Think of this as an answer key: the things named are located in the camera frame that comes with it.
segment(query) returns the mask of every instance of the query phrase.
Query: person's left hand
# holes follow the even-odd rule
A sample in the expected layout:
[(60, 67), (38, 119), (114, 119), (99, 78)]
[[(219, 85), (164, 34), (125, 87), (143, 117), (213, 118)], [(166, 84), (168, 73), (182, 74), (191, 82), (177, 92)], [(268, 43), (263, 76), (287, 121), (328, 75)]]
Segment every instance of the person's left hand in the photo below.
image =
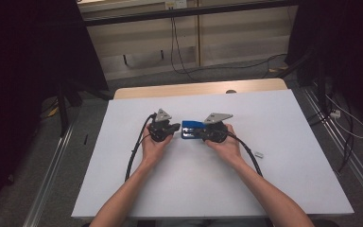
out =
[(149, 135), (148, 126), (144, 129), (143, 133), (143, 162), (155, 166), (164, 155), (164, 148), (172, 140), (173, 135), (168, 135), (163, 142), (155, 142)]

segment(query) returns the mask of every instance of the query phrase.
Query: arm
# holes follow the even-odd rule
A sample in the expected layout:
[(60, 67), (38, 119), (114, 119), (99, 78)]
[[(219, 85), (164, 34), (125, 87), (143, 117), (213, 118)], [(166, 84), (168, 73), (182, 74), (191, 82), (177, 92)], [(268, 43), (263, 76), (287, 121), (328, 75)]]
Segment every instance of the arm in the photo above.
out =
[[(233, 127), (227, 125), (228, 131), (234, 133)], [(238, 141), (227, 137), (223, 143), (206, 140), (219, 157), (230, 165), (240, 179), (261, 203), (275, 226), (314, 226), (302, 208), (289, 196), (259, 176), (241, 157)]]
[[(147, 127), (144, 137), (149, 135)], [(143, 161), (129, 177), (129, 179), (105, 202), (96, 214), (91, 227), (121, 226), (129, 213), (139, 191), (141, 190), (149, 171), (156, 166), (164, 155), (164, 147), (172, 139), (172, 135), (157, 143), (148, 136), (143, 140)]]

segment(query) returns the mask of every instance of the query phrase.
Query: person's right arm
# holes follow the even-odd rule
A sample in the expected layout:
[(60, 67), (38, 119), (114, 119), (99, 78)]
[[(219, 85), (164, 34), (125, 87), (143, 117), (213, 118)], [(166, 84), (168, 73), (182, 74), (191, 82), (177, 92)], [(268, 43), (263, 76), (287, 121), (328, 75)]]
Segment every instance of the person's right arm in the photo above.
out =
[[(231, 125), (226, 126), (228, 131), (235, 134)], [(240, 179), (261, 203), (275, 226), (314, 226), (294, 200), (247, 165), (240, 154), (238, 141), (228, 136), (222, 143), (214, 143), (209, 140), (206, 140), (205, 143), (237, 172)]]

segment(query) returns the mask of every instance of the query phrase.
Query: white tabletop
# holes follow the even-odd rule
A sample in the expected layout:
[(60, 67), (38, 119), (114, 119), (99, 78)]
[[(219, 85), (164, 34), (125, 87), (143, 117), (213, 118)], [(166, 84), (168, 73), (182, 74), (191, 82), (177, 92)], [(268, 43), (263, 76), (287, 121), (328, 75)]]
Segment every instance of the white tabletop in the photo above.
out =
[[(307, 214), (350, 214), (320, 145), (289, 90), (110, 101), (72, 217), (91, 218), (124, 182), (131, 150), (145, 119), (163, 108), (171, 123), (233, 114), (225, 121), (252, 151), (264, 177)], [(249, 155), (243, 157), (252, 166)], [(141, 161), (141, 148), (132, 171)], [(177, 132), (130, 212), (135, 218), (258, 217), (265, 212), (236, 173), (200, 140)]]

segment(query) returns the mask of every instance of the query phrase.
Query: white cable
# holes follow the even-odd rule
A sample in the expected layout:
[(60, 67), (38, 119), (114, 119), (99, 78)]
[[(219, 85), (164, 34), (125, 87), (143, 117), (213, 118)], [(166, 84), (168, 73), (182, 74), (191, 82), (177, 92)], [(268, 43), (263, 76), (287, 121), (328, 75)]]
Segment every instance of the white cable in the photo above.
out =
[[(349, 114), (348, 112), (346, 112), (345, 110), (343, 110), (343, 108), (341, 108), (339, 105), (337, 105), (336, 103), (335, 103), (335, 101), (334, 100), (332, 100), (332, 98), (330, 98), (329, 96), (326, 96), (333, 104), (335, 104), (335, 106), (337, 106), (339, 109), (341, 109), (344, 113), (346, 113), (346, 114), (348, 114), (349, 116), (351, 116), (352, 118), (354, 118), (358, 123), (360, 123), (362, 126), (363, 126), (363, 123), (360, 121), (360, 120), (358, 120), (357, 118), (355, 118), (355, 116), (353, 116), (353, 115), (351, 115), (351, 114)], [(349, 133), (350, 135), (352, 135), (352, 136), (355, 136), (355, 137), (357, 137), (357, 138), (359, 138), (359, 139), (363, 139), (363, 136), (360, 136), (360, 135), (356, 135), (356, 134), (354, 134), (354, 133), (352, 133), (352, 132), (350, 132), (350, 131), (348, 131), (348, 130), (346, 130), (343, 126), (341, 126), (338, 122), (337, 122), (337, 119), (336, 119), (336, 117), (335, 117), (335, 122), (336, 122), (336, 124), (339, 126), (339, 127), (341, 127), (344, 131), (346, 131), (347, 133)]]

